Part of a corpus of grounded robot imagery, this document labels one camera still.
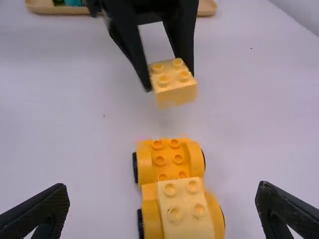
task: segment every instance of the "white background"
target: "white background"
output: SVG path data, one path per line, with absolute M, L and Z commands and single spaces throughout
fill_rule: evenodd
M 266 0 L 224 0 L 195 31 L 196 102 L 154 107 L 102 19 L 37 16 L 0 2 L 0 212 L 67 185 L 63 239 L 138 238 L 131 154 L 140 137 L 187 134 L 226 238 L 265 238 L 267 180 L 319 207 L 319 38 Z M 172 58 L 160 23 L 141 27 L 149 62 Z
M 270 0 L 300 24 L 319 36 L 319 1 L 317 0 Z

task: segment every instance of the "lego brick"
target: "lego brick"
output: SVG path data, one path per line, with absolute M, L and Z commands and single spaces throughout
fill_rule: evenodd
M 197 82 L 181 58 L 153 63 L 149 69 L 159 108 L 168 108 L 195 100 Z
M 199 144 L 188 138 L 161 138 L 137 144 L 138 184 L 202 177 L 204 158 Z
M 163 239 L 160 212 L 156 200 L 142 202 L 144 239 Z
M 155 200 L 156 199 L 156 183 L 149 183 L 142 185 L 142 200 Z
M 214 0 L 199 0 L 197 16 L 212 16 L 217 11 L 217 3 Z
M 157 183 L 165 239 L 214 239 L 214 225 L 200 178 Z
M 214 224 L 215 239 L 225 238 L 225 220 L 216 196 L 211 192 L 205 192 L 206 202 L 210 211 L 210 217 Z

